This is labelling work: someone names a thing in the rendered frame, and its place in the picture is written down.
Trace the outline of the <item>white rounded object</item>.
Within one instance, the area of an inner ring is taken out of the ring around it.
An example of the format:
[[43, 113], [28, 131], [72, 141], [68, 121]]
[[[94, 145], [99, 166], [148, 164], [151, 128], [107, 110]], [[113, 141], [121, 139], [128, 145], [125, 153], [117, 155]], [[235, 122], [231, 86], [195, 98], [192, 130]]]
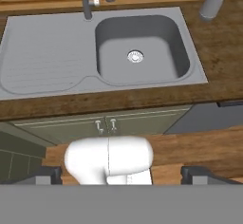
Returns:
[[65, 168], [82, 185], [151, 185], [153, 156], [146, 138], [87, 138], [66, 148]]

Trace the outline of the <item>olive green cupboard door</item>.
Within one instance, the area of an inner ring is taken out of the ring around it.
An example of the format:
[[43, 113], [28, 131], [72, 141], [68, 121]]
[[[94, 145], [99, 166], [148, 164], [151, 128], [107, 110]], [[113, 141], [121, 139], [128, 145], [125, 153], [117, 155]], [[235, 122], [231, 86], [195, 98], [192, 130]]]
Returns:
[[[113, 136], [163, 134], [191, 109], [191, 105], [122, 111], [105, 117], [108, 132]], [[110, 119], [116, 119], [116, 133]]]
[[[104, 133], [99, 135], [95, 121], [102, 122]], [[54, 117], [13, 121], [13, 125], [54, 144], [74, 140], [102, 137], [107, 134], [104, 117]]]

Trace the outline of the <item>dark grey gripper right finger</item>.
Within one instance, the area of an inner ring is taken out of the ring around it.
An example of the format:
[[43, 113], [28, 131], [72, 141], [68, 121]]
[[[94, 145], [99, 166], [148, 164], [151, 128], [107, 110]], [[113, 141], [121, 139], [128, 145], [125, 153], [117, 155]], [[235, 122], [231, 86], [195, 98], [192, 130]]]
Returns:
[[180, 170], [182, 184], [209, 185], [209, 184], [234, 184], [234, 181], [213, 174], [202, 166], [182, 166]]

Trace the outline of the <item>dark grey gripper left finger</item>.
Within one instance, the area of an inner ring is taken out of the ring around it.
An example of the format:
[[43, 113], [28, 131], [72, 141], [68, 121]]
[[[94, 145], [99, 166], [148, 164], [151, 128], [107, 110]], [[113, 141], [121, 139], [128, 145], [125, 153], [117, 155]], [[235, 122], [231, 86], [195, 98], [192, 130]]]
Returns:
[[63, 184], [62, 168], [60, 166], [42, 166], [26, 177], [11, 180], [9, 184], [61, 185]]

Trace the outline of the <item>olive green cupboard run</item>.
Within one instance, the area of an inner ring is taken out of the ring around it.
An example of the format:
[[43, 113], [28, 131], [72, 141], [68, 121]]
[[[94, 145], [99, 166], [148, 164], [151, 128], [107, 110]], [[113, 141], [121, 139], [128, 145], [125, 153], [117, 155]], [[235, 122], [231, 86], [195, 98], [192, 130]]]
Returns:
[[26, 177], [35, 172], [51, 146], [9, 122], [0, 122], [0, 183]]

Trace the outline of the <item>grey steel sink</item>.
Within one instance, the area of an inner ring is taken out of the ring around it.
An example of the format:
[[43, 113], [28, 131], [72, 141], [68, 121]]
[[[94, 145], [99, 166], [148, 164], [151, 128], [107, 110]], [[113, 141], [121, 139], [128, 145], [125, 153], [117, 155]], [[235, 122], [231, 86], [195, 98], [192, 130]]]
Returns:
[[0, 101], [206, 81], [178, 7], [11, 16], [0, 42]]

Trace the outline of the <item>grey dishwasher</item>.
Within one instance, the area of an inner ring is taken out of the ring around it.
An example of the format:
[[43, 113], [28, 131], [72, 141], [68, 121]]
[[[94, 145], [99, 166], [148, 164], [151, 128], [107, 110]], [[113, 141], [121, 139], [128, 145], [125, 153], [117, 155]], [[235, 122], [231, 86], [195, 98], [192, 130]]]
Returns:
[[165, 135], [227, 129], [243, 125], [243, 101], [201, 103], [177, 120]]

